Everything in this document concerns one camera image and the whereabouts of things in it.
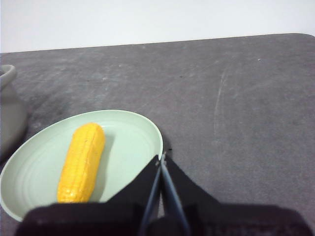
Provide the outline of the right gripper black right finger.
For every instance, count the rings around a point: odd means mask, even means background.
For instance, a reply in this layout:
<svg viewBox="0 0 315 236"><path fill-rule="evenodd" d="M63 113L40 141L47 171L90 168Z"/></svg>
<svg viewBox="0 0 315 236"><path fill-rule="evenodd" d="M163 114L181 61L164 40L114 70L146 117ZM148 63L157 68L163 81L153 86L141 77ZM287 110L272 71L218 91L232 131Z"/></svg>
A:
<svg viewBox="0 0 315 236"><path fill-rule="evenodd" d="M162 173L184 228L193 236L308 236L295 210L276 205L231 204L215 199L166 156Z"/></svg>

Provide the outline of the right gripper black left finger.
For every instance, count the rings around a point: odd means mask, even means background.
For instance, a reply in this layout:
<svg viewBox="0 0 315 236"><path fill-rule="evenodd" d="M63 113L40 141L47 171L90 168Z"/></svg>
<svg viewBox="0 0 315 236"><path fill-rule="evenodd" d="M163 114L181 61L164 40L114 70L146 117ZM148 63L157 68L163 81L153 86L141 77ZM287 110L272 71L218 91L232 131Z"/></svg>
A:
<svg viewBox="0 0 315 236"><path fill-rule="evenodd" d="M17 236L135 236L158 171L153 159L104 203L52 204L27 213Z"/></svg>

